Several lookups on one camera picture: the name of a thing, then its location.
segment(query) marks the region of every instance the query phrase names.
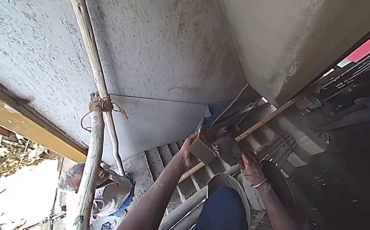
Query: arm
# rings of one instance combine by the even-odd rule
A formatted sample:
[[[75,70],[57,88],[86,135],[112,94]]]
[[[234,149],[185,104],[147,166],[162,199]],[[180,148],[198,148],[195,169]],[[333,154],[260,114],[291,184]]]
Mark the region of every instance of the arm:
[[[259,172],[259,167],[255,159],[251,159],[247,154],[242,154],[242,160],[239,163],[242,173],[252,184],[258,185],[264,181]],[[260,197],[266,207],[270,223],[274,230],[295,230],[295,223],[287,214],[284,206],[274,193],[270,184],[265,182],[257,187]]]
[[[195,137],[196,133],[185,140],[179,152],[162,171],[157,181],[128,212],[117,230],[158,229],[179,179],[196,162],[195,156],[188,151]]]

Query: blue trousers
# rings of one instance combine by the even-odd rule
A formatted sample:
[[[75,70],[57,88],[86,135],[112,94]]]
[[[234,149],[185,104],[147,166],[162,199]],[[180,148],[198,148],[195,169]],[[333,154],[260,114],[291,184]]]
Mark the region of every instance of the blue trousers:
[[[194,230],[247,230],[246,212],[239,193],[221,187],[205,201]]]

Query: bracelet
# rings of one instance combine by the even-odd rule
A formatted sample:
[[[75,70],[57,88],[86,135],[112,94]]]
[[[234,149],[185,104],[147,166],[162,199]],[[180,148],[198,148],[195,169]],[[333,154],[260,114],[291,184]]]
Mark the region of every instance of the bracelet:
[[[259,187],[259,186],[263,185],[263,184],[264,184],[264,182],[266,182],[266,181],[267,181],[267,178],[266,178],[266,179],[264,179],[264,181],[260,182],[258,185],[251,185],[251,187],[252,187],[252,188],[257,188],[257,187]]]

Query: hand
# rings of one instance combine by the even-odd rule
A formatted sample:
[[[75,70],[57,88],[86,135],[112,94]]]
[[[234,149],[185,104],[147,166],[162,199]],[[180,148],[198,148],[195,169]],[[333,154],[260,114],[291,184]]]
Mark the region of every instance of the hand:
[[[185,171],[189,170],[191,167],[196,165],[196,157],[189,152],[192,142],[196,138],[198,133],[190,135],[182,145],[181,149],[178,152],[178,155],[182,156],[183,163],[185,164]]]
[[[258,185],[264,181],[256,159],[252,159],[248,154],[242,153],[242,159],[239,160],[239,165],[240,171],[253,185]]]

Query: bangle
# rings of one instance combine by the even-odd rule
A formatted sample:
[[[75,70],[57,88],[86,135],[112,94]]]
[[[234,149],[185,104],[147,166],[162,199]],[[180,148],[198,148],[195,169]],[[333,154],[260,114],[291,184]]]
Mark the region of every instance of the bangle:
[[[264,182],[266,182],[266,181],[267,181],[267,178],[266,178],[266,179],[264,179],[264,181],[260,182],[258,185],[251,185],[251,187],[252,187],[252,188],[257,188],[257,187],[259,187],[259,186],[263,185],[263,184],[264,184]]]
[[[251,175],[254,175],[256,172],[253,172],[252,174],[249,174],[249,175],[246,175],[246,174],[243,174],[244,176],[251,176]]]

